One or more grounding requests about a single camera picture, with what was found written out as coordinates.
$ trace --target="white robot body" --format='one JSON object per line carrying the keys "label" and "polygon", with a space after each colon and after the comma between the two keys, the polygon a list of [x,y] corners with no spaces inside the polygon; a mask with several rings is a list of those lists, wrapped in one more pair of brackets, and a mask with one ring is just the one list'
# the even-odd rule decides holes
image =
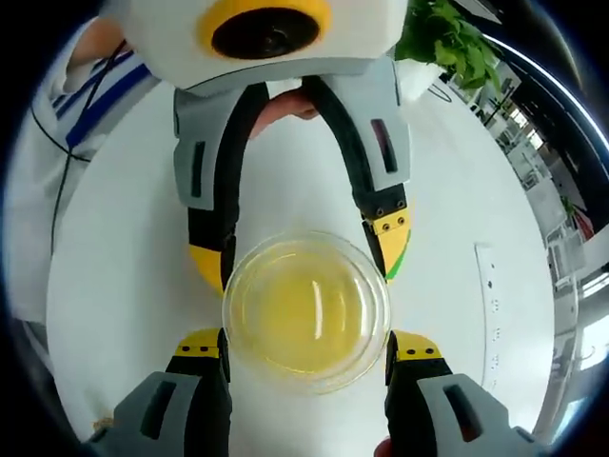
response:
{"label": "white robot body", "polygon": [[[376,59],[400,39],[407,0],[113,0],[110,8],[150,71],[177,88],[188,89],[223,74],[274,62]],[[202,24],[209,16],[268,8],[313,8],[329,14],[312,43],[286,55],[237,59],[201,43]]]}

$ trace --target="green plant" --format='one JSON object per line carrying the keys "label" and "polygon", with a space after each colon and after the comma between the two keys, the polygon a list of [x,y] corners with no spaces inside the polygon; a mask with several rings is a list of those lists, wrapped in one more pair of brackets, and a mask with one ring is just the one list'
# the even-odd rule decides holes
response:
{"label": "green plant", "polygon": [[438,64],[461,77],[462,89],[481,88],[490,80],[501,92],[495,52],[448,0],[410,0],[395,58]]}

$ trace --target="white shirt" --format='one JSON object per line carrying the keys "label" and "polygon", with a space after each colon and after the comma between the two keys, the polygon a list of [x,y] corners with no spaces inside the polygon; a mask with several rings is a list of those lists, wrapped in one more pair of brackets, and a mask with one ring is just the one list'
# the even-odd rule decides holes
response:
{"label": "white shirt", "polygon": [[[123,115],[158,82],[137,54],[120,55],[81,117],[105,64],[100,61],[67,70],[74,47],[89,24],[66,44],[25,113],[5,188],[3,262],[9,303],[16,318],[39,324],[46,322],[53,210],[68,155],[50,141],[33,116],[59,145],[73,146],[74,155],[91,160]],[[83,160],[70,160],[55,238],[87,165]]]}

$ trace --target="clear glass bowl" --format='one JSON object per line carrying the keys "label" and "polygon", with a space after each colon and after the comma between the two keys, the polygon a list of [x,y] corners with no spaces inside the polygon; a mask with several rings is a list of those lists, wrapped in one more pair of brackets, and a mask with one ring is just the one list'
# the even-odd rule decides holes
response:
{"label": "clear glass bowl", "polygon": [[234,269],[223,321],[231,356],[284,387],[326,393],[378,360],[389,299],[381,273],[349,242],[290,233],[264,241]]}

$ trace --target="person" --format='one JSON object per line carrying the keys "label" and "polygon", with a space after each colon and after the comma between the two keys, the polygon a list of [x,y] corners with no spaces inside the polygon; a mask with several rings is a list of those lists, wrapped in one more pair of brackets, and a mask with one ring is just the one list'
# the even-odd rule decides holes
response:
{"label": "person", "polygon": [[[120,26],[108,17],[94,18],[76,31],[34,95],[15,144],[5,197],[3,261],[13,315],[37,333],[44,333],[46,322],[52,234],[60,230],[95,152],[129,108],[159,82],[127,44],[83,113],[97,78],[123,40]],[[290,114],[311,119],[317,112],[297,89],[284,92],[270,100],[250,138]],[[67,166],[69,151],[73,157]]]}

